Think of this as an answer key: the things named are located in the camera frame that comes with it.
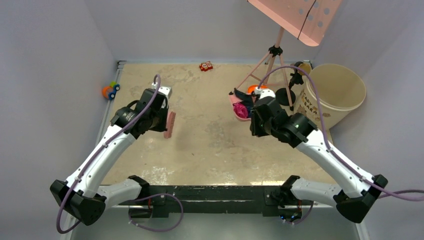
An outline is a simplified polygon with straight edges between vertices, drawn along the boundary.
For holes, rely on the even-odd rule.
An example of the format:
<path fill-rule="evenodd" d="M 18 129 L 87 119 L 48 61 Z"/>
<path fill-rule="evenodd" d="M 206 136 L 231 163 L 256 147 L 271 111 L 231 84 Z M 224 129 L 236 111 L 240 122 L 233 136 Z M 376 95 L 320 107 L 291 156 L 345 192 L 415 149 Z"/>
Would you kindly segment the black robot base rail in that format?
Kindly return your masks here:
<path fill-rule="evenodd" d="M 171 213 L 259 214 L 298 219 L 312 205 L 283 193 L 279 185 L 151 185 L 122 206 L 145 208 L 154 218 Z"/>

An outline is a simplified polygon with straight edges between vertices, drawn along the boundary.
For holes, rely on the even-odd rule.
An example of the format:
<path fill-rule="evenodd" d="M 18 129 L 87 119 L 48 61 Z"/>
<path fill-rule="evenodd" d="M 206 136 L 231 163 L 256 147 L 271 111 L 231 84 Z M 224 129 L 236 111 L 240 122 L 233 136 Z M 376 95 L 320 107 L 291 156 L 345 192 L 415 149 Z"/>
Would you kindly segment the pink hand brush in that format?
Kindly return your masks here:
<path fill-rule="evenodd" d="M 166 119 L 166 130 L 163 132 L 163 136 L 165 139 L 169 139 L 172 137 L 173 128 L 175 124 L 176 113 L 170 111 L 167 115 Z"/>

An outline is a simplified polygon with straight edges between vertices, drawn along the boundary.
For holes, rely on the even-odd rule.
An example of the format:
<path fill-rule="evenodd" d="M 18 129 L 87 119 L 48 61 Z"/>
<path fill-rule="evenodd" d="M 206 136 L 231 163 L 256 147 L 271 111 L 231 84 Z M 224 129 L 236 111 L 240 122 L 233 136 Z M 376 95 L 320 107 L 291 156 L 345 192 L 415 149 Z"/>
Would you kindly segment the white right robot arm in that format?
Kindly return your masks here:
<path fill-rule="evenodd" d="M 272 136 L 290 145 L 317 163 L 334 184 L 290 176 L 277 192 L 277 199 L 288 204 L 313 201 L 332 206 L 347 220 L 361 223 L 380 196 L 388 180 L 372 175 L 353 163 L 331 143 L 325 134 L 301 113 L 288 115 L 270 89 L 254 93 L 250 131 L 253 136 Z"/>

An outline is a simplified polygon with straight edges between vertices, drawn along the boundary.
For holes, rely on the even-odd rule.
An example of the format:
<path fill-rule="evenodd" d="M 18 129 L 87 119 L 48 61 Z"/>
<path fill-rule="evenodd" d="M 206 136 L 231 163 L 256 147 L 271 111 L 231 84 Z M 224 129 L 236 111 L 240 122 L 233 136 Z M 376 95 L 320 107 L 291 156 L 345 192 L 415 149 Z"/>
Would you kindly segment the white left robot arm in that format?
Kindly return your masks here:
<path fill-rule="evenodd" d="M 101 183 L 121 154 L 147 131 L 166 132 L 168 128 L 168 86 L 147 88 L 139 100 L 120 108 L 110 121 L 102 140 L 91 154 L 66 180 L 55 180 L 50 186 L 57 204 L 86 226 L 95 223 L 103 212 L 117 204 L 132 200 L 146 203 L 147 182 L 130 176 L 121 183 Z"/>

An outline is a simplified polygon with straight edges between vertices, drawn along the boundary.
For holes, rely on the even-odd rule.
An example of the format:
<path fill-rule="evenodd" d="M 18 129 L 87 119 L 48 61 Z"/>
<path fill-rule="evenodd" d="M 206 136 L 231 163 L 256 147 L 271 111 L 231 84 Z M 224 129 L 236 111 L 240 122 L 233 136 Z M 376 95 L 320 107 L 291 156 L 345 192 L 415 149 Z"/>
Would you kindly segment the pink dustpan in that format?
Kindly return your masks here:
<path fill-rule="evenodd" d="M 250 108 L 247 107 L 246 104 L 242 103 L 243 101 L 238 98 L 233 91 L 228 94 L 228 97 L 236 119 L 241 122 L 249 122 L 251 120 L 251 118 L 249 117 Z"/>

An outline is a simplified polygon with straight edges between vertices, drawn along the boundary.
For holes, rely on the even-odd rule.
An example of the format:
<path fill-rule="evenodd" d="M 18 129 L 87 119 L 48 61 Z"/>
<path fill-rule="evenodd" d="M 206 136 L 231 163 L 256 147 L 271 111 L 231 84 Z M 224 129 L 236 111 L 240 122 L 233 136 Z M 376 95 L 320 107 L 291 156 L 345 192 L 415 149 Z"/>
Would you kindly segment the round magenta paper ball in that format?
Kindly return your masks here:
<path fill-rule="evenodd" d="M 241 119 L 248 119 L 249 118 L 249 111 L 247 107 L 242 104 L 241 102 L 236 102 L 232 105 L 233 111 L 235 115 Z"/>

